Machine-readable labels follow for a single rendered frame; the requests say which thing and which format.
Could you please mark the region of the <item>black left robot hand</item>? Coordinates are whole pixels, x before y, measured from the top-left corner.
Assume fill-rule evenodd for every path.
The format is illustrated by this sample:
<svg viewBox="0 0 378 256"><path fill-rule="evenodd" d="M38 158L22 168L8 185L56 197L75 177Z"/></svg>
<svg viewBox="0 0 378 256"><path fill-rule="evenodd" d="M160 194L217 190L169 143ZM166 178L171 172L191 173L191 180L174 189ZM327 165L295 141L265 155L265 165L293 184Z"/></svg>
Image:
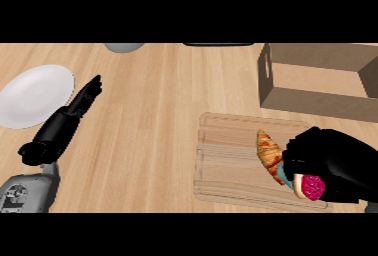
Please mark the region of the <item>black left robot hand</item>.
<svg viewBox="0 0 378 256"><path fill-rule="evenodd" d="M25 165L51 164L59 159L72 140L79 120L100 93L100 76L95 76L81 88L69 105L62 106L51 114L32 141L19 148L17 154Z"/></svg>

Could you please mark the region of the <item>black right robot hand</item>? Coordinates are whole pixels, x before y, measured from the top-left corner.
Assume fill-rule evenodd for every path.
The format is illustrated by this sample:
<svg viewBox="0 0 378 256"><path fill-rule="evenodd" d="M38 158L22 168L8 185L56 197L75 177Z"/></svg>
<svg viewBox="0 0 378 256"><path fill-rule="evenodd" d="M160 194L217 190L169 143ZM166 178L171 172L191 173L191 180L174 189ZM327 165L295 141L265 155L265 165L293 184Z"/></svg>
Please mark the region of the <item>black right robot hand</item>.
<svg viewBox="0 0 378 256"><path fill-rule="evenodd" d="M311 127L289 140L283 172L317 176L324 182L320 200L335 203L378 203L378 151L333 129Z"/></svg>

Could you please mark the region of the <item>pink frosted cupcake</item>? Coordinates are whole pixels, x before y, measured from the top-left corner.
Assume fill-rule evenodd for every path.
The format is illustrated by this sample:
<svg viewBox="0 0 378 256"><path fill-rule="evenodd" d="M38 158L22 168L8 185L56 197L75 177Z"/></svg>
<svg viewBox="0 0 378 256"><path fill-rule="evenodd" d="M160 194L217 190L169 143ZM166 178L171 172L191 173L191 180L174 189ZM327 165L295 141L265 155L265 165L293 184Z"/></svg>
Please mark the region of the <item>pink frosted cupcake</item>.
<svg viewBox="0 0 378 256"><path fill-rule="evenodd" d="M295 174L289 181L283 172L283 165L277 166L277 177L283 184L292 189L299 199L317 201L324 193L324 182L318 176Z"/></svg>

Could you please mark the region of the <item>wooden cutting board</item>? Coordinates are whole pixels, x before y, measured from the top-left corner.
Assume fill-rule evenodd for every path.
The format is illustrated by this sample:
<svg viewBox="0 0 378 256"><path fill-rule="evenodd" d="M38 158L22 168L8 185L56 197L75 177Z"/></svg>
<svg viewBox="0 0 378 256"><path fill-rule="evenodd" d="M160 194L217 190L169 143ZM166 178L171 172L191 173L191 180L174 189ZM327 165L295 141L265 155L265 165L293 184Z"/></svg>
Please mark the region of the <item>wooden cutting board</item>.
<svg viewBox="0 0 378 256"><path fill-rule="evenodd" d="M199 200L289 212L330 212L332 204L299 199L256 156L262 129L280 148L310 128L301 121L205 113L199 118L193 194Z"/></svg>

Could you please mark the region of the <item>brown cardboard box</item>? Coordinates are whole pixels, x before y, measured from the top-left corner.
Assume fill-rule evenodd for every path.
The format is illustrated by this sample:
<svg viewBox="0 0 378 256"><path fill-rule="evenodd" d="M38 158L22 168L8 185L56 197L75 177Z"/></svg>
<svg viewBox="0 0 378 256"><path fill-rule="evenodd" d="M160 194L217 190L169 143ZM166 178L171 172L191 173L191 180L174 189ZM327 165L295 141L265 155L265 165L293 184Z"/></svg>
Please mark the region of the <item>brown cardboard box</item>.
<svg viewBox="0 0 378 256"><path fill-rule="evenodd" d="M378 123L378 43L267 43L259 106Z"/></svg>

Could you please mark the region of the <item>white oval plate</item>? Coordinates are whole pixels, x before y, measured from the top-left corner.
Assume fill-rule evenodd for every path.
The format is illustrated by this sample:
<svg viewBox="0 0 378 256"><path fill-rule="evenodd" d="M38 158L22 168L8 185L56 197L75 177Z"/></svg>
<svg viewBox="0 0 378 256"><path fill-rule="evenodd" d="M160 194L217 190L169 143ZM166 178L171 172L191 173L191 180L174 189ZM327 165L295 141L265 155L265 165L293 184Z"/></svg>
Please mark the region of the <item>white oval plate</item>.
<svg viewBox="0 0 378 256"><path fill-rule="evenodd" d="M42 123L72 92L73 74L66 67L48 64L26 70L0 91L0 125L25 129Z"/></svg>

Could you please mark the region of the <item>golden brown croissant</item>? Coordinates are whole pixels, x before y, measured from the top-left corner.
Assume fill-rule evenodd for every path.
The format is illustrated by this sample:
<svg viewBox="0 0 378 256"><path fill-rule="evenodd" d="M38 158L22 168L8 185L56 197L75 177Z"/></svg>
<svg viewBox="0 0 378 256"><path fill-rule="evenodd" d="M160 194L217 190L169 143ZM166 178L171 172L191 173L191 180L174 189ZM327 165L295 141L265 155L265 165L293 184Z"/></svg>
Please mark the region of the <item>golden brown croissant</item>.
<svg viewBox="0 0 378 256"><path fill-rule="evenodd" d="M284 182L277 175L277 167L283 163L283 158L282 158L283 150L279 147L277 143L271 140L268 134L264 132L262 129L256 131L255 146L256 146L256 156L268 174L271 175L274 181L280 185L284 185Z"/></svg>

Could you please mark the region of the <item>grey round object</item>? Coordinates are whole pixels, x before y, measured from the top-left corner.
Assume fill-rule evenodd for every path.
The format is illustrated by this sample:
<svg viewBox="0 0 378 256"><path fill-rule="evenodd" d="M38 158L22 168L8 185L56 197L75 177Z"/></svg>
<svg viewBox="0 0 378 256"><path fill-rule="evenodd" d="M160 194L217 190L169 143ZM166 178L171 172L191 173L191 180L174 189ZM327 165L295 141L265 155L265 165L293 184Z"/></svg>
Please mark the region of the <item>grey round object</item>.
<svg viewBox="0 0 378 256"><path fill-rule="evenodd" d="M129 53L143 46L143 43L106 43L106 49L113 53Z"/></svg>

